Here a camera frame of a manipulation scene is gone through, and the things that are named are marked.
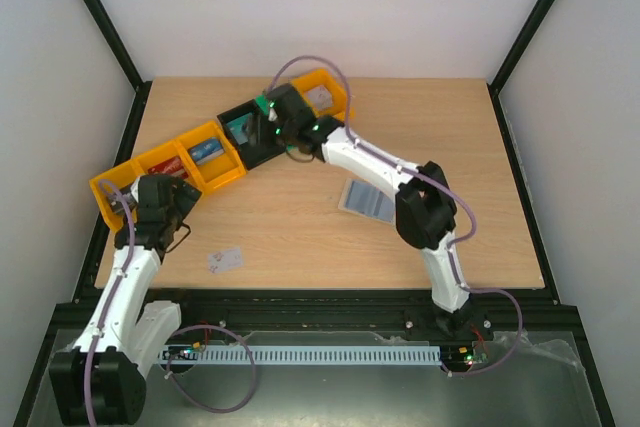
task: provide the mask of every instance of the wooden tabletop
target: wooden tabletop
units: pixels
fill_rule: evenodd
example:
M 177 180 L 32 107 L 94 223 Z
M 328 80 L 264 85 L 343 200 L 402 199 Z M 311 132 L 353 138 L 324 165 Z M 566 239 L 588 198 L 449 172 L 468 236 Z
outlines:
M 158 78 L 134 155 L 216 119 L 259 94 L 268 79 Z M 475 287 L 544 286 L 493 107 L 483 80 L 353 79 L 353 129 L 406 160 L 441 165 L 474 210 L 478 233 L 459 245 Z M 167 255 L 152 286 L 193 289 L 422 289 L 421 256 L 391 225 L 338 210 L 347 178 L 319 161 L 282 155 L 203 197 L 193 233 Z M 457 233 L 469 229 L 458 209 Z M 239 247 L 244 265 L 212 274 L 207 257 Z M 97 287 L 112 265 L 113 235 Z

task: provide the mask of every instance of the red package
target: red package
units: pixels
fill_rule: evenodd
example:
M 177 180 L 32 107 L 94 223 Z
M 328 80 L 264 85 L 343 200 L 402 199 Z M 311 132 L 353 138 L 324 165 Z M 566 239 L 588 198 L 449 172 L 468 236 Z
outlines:
M 150 174 L 169 174 L 173 177 L 180 177 L 181 179 L 186 179 L 189 177 L 189 174 L 184 169 L 182 165 L 182 161 L 180 157 L 177 155 L 172 157 L 164 162 L 160 162 L 158 165 L 151 167 L 149 169 Z

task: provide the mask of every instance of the black metal beam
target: black metal beam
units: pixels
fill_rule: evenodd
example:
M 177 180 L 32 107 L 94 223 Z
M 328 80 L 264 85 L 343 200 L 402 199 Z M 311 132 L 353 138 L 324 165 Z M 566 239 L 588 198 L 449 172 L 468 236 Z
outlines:
M 114 165 L 121 164 L 125 160 L 131 158 L 133 146 L 136 143 L 136 138 L 138 137 L 140 123 L 142 122 L 144 109 L 147 106 L 147 99 L 149 98 L 151 85 L 151 82 L 144 82 L 136 92 L 136 96 L 133 99 L 133 105 L 131 106 L 131 112 L 129 113 L 129 118 L 127 119 L 127 124 L 125 125 L 124 132 L 122 134 L 120 147 L 118 147 Z M 102 220 L 102 216 L 98 215 L 96 225 L 93 228 L 93 234 L 91 235 L 91 240 L 89 241 L 89 247 L 87 248 L 87 254 L 85 255 L 84 262 L 82 263 L 78 283 L 76 284 L 76 288 L 73 293 L 74 302 L 80 302 L 80 299 L 82 299 L 86 290 L 94 289 L 93 282 L 95 281 L 95 275 L 98 272 L 98 267 L 100 266 L 100 260 L 102 259 L 104 248 L 107 245 L 108 237 L 109 228 L 107 227 L 107 224 L 104 223 L 104 220 Z
M 492 96 L 491 102 L 493 103 L 493 110 L 496 114 L 496 120 L 498 121 L 498 127 L 500 128 L 500 134 L 502 135 L 502 142 L 504 143 L 504 148 L 507 152 L 507 158 L 509 159 L 509 165 L 511 166 L 513 180 L 516 183 L 516 189 L 518 190 L 518 195 L 520 196 L 520 203 L 522 204 L 524 217 L 527 220 L 527 226 L 529 227 L 529 235 L 531 236 L 533 248 L 536 252 L 536 257 L 538 258 L 538 264 L 540 264 L 542 279 L 544 280 L 545 286 L 549 289 L 552 299 L 556 302 L 559 302 L 560 297 L 558 296 L 558 289 L 556 288 L 556 283 L 553 280 L 553 274 L 551 273 L 549 259 L 547 258 L 547 253 L 544 249 L 542 236 L 540 235 L 540 229 L 538 228 L 536 216 L 533 212 L 533 206 L 531 205 L 531 199 L 529 198 L 529 190 L 527 189 L 527 184 L 524 181 L 522 169 L 520 169 L 520 162 L 518 161 L 518 155 L 516 154 L 516 149 L 513 145 L 513 139 L 511 139 L 511 132 L 509 132 L 509 126 L 504 115 L 504 110 L 502 109 L 502 105 L 500 104 L 500 99 L 498 96 Z
M 129 79 L 129 82 L 133 86 L 134 90 L 137 90 L 142 86 L 142 77 L 140 77 L 138 69 L 136 69 L 136 66 L 133 64 L 133 60 L 131 60 L 129 53 L 122 43 L 122 39 L 118 35 L 113 22 L 111 22 L 107 11 L 102 5 L 102 2 L 100 0 L 83 1 L 93 16 L 93 19 L 96 21 L 96 24 L 98 24 L 98 28 L 102 32 L 107 44 L 109 44 L 109 47 L 111 47 L 113 55 L 116 56 L 116 59 Z
M 516 37 L 515 42 L 511 46 L 511 50 L 509 50 L 500 69 L 498 69 L 498 73 L 493 79 L 493 82 L 491 82 L 489 90 L 492 97 L 497 97 L 498 94 L 500 94 L 500 91 L 507 83 L 509 76 L 515 69 L 522 54 L 524 54 L 529 42 L 533 39 L 533 36 L 538 31 L 538 27 L 542 24 L 542 21 L 554 2 L 555 0 L 537 0 L 533 6 L 533 10 L 522 26 L 522 30 L 520 30 L 518 37 Z

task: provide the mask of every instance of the white wall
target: white wall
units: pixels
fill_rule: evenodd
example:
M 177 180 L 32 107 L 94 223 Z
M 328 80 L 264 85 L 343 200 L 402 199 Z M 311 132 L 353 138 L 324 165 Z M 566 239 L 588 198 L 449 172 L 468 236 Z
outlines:
M 558 0 L 503 92 L 562 300 L 638 425 L 640 2 Z
M 0 0 L 0 425 L 71 300 L 133 90 L 81 0 Z
M 272 75 L 302 53 L 352 76 L 490 78 L 535 0 L 103 0 L 145 78 Z

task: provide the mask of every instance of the table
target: table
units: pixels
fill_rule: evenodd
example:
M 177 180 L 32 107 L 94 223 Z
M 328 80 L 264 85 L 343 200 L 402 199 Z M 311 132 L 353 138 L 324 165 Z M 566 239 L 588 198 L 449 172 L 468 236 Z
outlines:
M 157 78 L 134 155 L 215 119 L 259 94 L 265 78 Z M 474 209 L 478 233 L 459 246 L 475 287 L 542 288 L 540 268 L 487 87 L 480 79 L 353 79 L 352 127 L 388 152 L 440 164 Z M 167 255 L 153 288 L 424 289 L 419 253 L 391 225 L 338 210 L 354 176 L 282 155 L 203 197 L 193 233 Z M 459 209 L 459 234 L 469 221 Z M 207 256 L 240 247 L 244 265 L 212 274 Z M 113 234 L 96 287 L 112 265 Z

